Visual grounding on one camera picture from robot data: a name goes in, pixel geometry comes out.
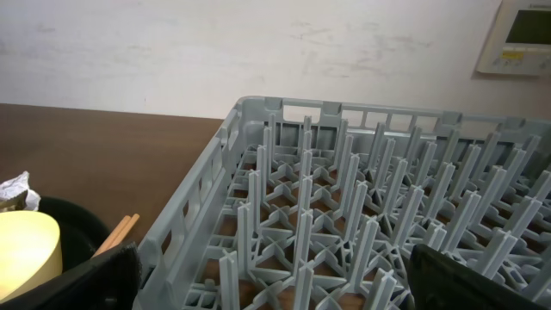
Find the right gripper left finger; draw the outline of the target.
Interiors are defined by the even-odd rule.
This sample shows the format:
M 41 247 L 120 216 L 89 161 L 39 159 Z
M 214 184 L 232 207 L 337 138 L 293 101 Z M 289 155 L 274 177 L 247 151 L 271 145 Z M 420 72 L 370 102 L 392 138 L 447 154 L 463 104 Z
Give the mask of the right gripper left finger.
M 127 310 L 141 279 L 134 242 L 117 245 L 1 304 L 1 310 Z

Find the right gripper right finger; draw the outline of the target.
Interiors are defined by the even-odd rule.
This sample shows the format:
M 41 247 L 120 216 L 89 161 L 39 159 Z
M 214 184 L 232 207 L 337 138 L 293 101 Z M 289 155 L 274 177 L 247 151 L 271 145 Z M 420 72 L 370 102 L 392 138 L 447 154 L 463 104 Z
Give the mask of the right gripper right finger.
M 413 247 L 407 278 L 419 310 L 545 309 L 428 245 Z

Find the white tissue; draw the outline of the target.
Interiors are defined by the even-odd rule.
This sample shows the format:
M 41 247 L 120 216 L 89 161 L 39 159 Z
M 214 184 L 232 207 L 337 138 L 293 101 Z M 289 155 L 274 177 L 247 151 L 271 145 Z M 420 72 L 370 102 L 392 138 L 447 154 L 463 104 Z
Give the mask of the white tissue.
M 37 211 L 40 205 L 40 195 L 30 189 L 29 173 L 1 183 L 1 212 L 17 210 Z

